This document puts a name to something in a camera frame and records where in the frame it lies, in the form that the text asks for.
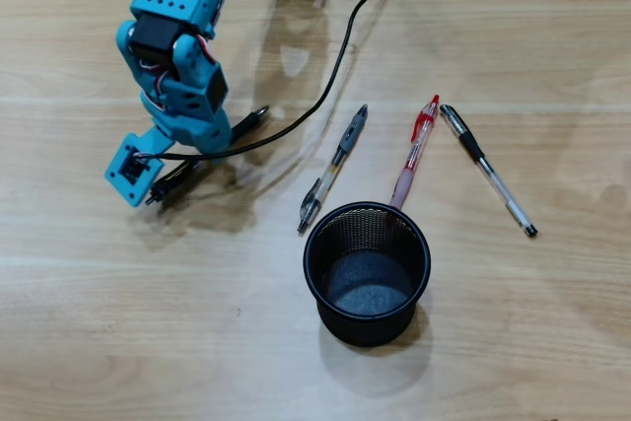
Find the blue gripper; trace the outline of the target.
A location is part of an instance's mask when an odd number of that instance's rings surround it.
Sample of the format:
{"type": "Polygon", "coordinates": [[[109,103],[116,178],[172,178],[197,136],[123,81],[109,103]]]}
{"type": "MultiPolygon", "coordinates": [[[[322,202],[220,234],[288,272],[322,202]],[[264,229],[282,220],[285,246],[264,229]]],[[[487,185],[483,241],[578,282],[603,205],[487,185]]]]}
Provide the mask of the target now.
{"type": "Polygon", "coordinates": [[[179,77],[166,68],[142,68],[140,87],[153,121],[144,141],[190,145],[211,160],[228,150],[232,127],[223,110],[228,86],[220,68],[192,68],[179,77]]]}

